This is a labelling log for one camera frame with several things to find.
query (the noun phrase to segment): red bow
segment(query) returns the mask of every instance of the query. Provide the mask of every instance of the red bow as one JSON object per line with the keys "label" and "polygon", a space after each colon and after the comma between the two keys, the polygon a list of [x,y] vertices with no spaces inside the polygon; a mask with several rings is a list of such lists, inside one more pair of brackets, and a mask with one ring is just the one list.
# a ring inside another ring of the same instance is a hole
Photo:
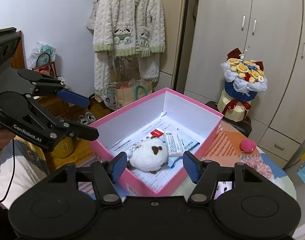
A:
{"label": "red bow", "polygon": [[239,101],[237,99],[233,99],[228,104],[226,104],[224,110],[222,111],[222,114],[225,115],[225,113],[227,112],[228,109],[231,110],[231,111],[235,110],[236,105],[238,104],[238,102],[242,103],[242,105],[245,108],[244,116],[242,118],[242,120],[244,120],[247,116],[247,113],[248,113],[249,109],[251,108],[251,105],[248,104],[247,102],[242,102],[242,101]]}

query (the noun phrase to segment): pink ball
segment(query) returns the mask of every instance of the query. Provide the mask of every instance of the pink ball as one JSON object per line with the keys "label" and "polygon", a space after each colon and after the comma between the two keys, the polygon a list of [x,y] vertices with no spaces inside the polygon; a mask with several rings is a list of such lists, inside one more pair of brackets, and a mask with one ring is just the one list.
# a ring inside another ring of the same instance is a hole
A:
{"label": "pink ball", "polygon": [[245,138],[240,143],[240,150],[243,153],[252,153],[256,149],[256,143],[253,140],[250,140],[248,138]]}

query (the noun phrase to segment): silver handle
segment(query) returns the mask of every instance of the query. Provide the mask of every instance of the silver handle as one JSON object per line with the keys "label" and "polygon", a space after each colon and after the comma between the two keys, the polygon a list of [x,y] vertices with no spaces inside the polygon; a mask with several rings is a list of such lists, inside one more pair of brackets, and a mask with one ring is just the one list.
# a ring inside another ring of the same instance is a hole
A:
{"label": "silver handle", "polygon": [[254,20],[253,35],[254,35],[255,31],[256,31],[256,25],[257,25],[257,20]]}
{"label": "silver handle", "polygon": [[241,31],[244,31],[245,28],[245,20],[246,20],[246,15],[244,15],[243,19],[242,19],[242,25],[241,25]]}
{"label": "silver handle", "polygon": [[277,145],[277,144],[275,144],[275,147],[277,148],[277,149],[279,149],[280,151],[283,151],[285,148],[284,147],[281,147],[281,146],[279,146],[279,145]]}
{"label": "silver handle", "polygon": [[305,56],[305,43],[303,44],[303,50],[302,50],[302,54],[301,54],[301,59],[303,59],[304,56]]}

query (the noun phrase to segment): teal handle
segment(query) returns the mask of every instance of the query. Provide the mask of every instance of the teal handle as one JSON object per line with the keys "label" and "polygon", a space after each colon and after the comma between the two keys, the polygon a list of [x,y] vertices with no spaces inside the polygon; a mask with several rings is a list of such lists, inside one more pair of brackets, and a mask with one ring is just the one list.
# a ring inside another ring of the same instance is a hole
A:
{"label": "teal handle", "polygon": [[148,95],[146,89],[145,89],[143,86],[138,85],[138,86],[136,86],[136,87],[134,88],[134,100],[135,100],[135,101],[138,100],[138,88],[141,88],[141,89],[143,90],[143,92],[145,93],[146,96]]}

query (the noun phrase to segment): human hand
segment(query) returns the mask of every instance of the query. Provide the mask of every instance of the human hand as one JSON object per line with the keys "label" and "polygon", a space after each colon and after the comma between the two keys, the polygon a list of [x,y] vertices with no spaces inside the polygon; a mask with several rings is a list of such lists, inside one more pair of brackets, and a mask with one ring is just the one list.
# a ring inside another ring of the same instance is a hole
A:
{"label": "human hand", "polygon": [[15,136],[8,130],[0,129],[0,149],[4,148]]}

